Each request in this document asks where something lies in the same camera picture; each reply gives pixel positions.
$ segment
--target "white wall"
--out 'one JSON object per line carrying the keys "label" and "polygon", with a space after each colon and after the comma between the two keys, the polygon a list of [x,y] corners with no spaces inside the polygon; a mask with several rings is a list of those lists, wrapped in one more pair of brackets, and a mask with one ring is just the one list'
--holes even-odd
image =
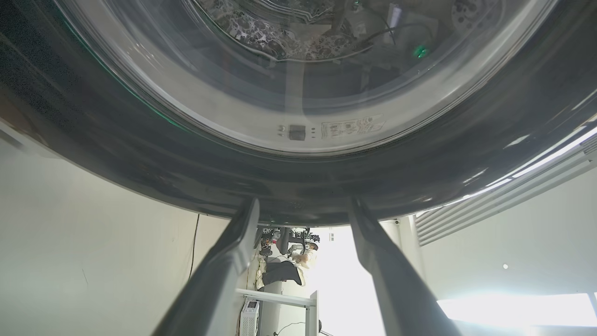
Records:
{"label": "white wall", "polygon": [[596,238],[593,169],[421,252],[427,284],[439,299],[479,292],[593,293]]}
{"label": "white wall", "polygon": [[196,221],[0,140],[0,334],[149,335],[189,275]]}

